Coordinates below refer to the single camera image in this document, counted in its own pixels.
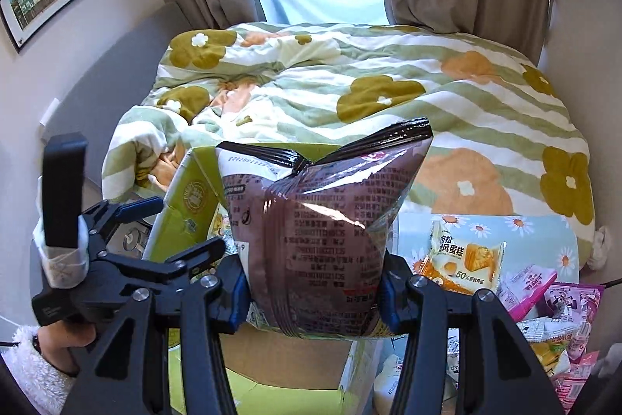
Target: silver screw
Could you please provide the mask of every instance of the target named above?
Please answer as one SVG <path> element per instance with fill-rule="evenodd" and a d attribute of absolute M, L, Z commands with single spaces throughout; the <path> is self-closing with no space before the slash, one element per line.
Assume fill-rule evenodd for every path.
<path fill-rule="evenodd" d="M 201 285 L 203 285 L 206 289 L 215 287 L 218 285 L 218 277 L 213 274 L 208 274 L 207 276 L 201 278 Z"/>
<path fill-rule="evenodd" d="M 427 285 L 427 278 L 425 276 L 422 276 L 420 274 L 415 274 L 413 276 L 411 276 L 411 283 L 415 286 L 415 287 L 425 287 Z"/>
<path fill-rule="evenodd" d="M 477 291 L 477 297 L 479 297 L 484 302 L 490 303 L 494 299 L 494 294 L 488 289 L 480 289 L 479 291 Z"/>
<path fill-rule="evenodd" d="M 132 299 L 135 301 L 144 301 L 149 297 L 148 289 L 136 289 L 132 294 Z"/>

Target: white fuzzy cuff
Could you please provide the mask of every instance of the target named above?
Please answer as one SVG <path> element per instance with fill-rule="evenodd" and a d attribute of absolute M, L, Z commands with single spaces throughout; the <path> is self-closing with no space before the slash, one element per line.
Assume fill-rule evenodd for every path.
<path fill-rule="evenodd" d="M 44 415 L 58 415 L 74 380 L 51 366 L 32 346 L 38 327 L 19 327 L 13 337 L 19 346 L 2 356 L 13 378 L 32 405 Z"/>

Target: purple snack package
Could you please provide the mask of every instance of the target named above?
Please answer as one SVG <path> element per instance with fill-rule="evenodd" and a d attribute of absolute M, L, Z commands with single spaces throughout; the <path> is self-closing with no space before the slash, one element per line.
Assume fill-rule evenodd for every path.
<path fill-rule="evenodd" d="M 415 119 L 315 163 L 217 146 L 233 239 L 269 326 L 301 337 L 374 333 L 387 234 L 431 142 L 428 120 Z"/>
<path fill-rule="evenodd" d="M 554 282 L 540 300 L 539 312 L 579 324 L 567 349 L 572 363 L 579 362 L 585 353 L 604 289 L 602 285 Z"/>

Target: bed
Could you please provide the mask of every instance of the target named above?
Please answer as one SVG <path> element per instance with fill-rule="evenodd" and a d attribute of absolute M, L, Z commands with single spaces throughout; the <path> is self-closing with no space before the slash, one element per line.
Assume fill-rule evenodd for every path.
<path fill-rule="evenodd" d="M 517 51 L 411 26 L 242 24 L 172 38 L 114 130 L 104 198 L 164 194 L 186 151 L 220 141 L 343 145 L 426 116 L 435 138 L 404 205 L 447 216 L 560 214 L 590 255 L 588 146 Z"/>

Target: headboard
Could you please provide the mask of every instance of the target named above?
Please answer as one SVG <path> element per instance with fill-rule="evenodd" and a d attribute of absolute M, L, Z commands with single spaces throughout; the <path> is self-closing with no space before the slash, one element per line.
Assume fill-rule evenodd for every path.
<path fill-rule="evenodd" d="M 101 188 L 101 166 L 117 122 L 151 90 L 170 40 L 190 29 L 175 3 L 141 21 L 74 85 L 46 123 L 43 142 L 56 134 L 80 131 L 88 140 L 85 177 Z"/>

